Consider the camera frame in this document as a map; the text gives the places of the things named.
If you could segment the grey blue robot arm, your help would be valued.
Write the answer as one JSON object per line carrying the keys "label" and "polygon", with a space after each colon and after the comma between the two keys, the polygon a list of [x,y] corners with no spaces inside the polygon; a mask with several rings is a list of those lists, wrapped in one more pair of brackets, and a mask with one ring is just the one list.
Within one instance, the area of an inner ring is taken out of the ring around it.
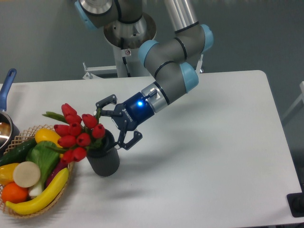
{"label": "grey blue robot arm", "polygon": [[120,134],[117,146],[129,149],[142,134],[137,126],[167,107],[199,82],[199,72],[187,59],[210,49],[213,34],[199,24],[189,0],[165,1],[175,38],[158,43],[156,25],[143,12],[140,0],[77,0],[75,7],[90,29],[103,28],[112,46],[119,77],[152,76],[154,82],[123,103],[111,95],[96,104],[97,112],[112,118]]}

